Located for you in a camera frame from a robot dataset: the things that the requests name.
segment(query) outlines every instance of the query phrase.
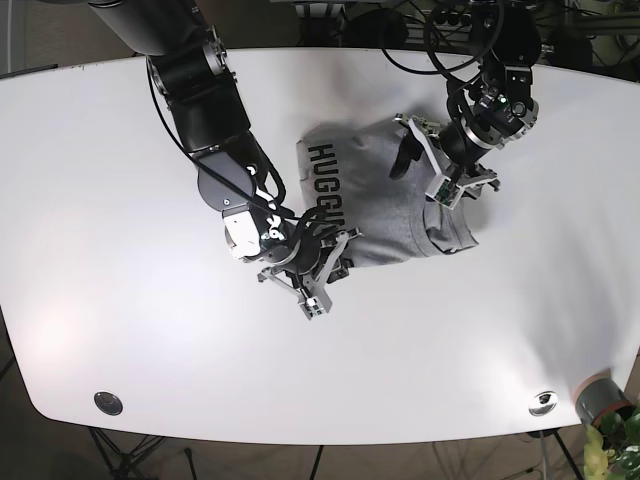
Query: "table surface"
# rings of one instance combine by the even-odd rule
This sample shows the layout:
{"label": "table surface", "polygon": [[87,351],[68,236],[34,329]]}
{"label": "table surface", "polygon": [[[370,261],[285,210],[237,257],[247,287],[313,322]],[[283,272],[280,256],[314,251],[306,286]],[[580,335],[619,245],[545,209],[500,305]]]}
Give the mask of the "table surface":
{"label": "table surface", "polygon": [[[399,111],[446,120],[445,81],[378,51],[229,57],[298,213],[304,135]],[[353,270],[312,322],[258,284],[262,265],[232,259],[157,118],[144,59],[0,82],[0,305],[33,405],[103,428],[287,444],[577,423],[571,389],[607,367],[624,385],[640,344],[640,90],[534,73],[538,125],[485,157],[503,189],[464,205],[480,246]],[[121,415],[96,408],[101,390]],[[535,418],[528,405],[546,390],[558,406]]]}

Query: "green leaf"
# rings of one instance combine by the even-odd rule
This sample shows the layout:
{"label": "green leaf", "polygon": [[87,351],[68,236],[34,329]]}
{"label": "green leaf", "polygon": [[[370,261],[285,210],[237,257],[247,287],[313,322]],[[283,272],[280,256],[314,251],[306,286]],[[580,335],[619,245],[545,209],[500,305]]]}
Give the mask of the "green leaf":
{"label": "green leaf", "polygon": [[602,434],[593,426],[587,425],[588,444],[597,445],[602,449]]}
{"label": "green leaf", "polygon": [[624,424],[624,430],[627,432],[627,438],[635,444],[640,443],[640,413],[633,415]]}
{"label": "green leaf", "polygon": [[620,467],[622,467],[623,470],[637,469],[638,467],[640,467],[640,448],[638,448],[635,445],[631,447],[627,447],[625,451],[620,454],[616,463],[620,465]]}
{"label": "green leaf", "polygon": [[623,424],[624,420],[622,420],[622,417],[618,412],[609,412],[602,417],[600,430],[602,430],[602,433],[605,435],[613,435]]}
{"label": "green leaf", "polygon": [[584,446],[584,465],[585,472],[595,476],[604,475],[609,470],[609,459],[601,446],[587,443]]}
{"label": "green leaf", "polygon": [[640,478],[640,468],[624,472],[625,480],[638,480]]}
{"label": "green leaf", "polygon": [[594,474],[594,473],[588,472],[585,469],[584,478],[585,478],[585,480],[607,480],[607,472]]}

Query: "floor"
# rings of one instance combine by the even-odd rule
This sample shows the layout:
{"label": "floor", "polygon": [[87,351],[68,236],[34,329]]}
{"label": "floor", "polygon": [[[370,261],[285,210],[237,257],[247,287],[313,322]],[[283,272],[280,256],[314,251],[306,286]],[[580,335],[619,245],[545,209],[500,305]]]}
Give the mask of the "floor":
{"label": "floor", "polygon": [[[298,26],[290,5],[267,0],[199,0],[207,20],[231,48],[293,46]],[[26,22],[27,67],[60,66],[127,57],[132,52],[83,5],[29,3]],[[0,328],[0,366],[11,351]],[[627,392],[640,392],[636,365]],[[583,429],[561,430],[578,463]],[[140,436],[113,432],[123,450]],[[575,478],[557,444],[548,441],[554,479]],[[317,447],[273,446],[170,439],[144,463],[142,470],[163,480],[190,478],[183,449],[189,446],[200,479],[306,479]],[[339,446],[324,451],[317,479],[511,479],[542,478],[538,441],[526,434],[408,445]],[[86,427],[42,417],[31,405],[19,369],[0,383],[0,476],[20,479],[109,478]]]}

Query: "gray t-shirt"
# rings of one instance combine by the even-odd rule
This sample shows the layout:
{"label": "gray t-shirt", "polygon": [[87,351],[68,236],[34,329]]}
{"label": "gray t-shirt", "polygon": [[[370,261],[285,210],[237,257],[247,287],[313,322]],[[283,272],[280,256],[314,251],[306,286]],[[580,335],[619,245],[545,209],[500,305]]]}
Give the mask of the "gray t-shirt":
{"label": "gray t-shirt", "polygon": [[297,144],[307,208],[325,207],[328,220],[364,234],[350,242],[344,254],[355,267],[451,254],[477,245],[461,205],[451,211],[425,197],[426,154],[411,162],[403,178],[389,178],[405,132],[314,138]]}

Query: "t-shirt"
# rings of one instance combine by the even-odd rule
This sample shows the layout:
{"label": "t-shirt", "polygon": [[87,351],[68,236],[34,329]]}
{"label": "t-shirt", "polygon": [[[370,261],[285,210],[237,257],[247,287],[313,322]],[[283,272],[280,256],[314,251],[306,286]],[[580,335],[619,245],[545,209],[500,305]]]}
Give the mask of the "t-shirt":
{"label": "t-shirt", "polygon": [[425,153],[411,162],[404,177],[389,178],[405,132],[318,137],[297,144],[307,208],[325,207],[327,220],[364,234],[344,253],[355,267],[452,254],[477,245],[461,205],[448,210],[425,196],[431,175],[423,164],[428,161]]}

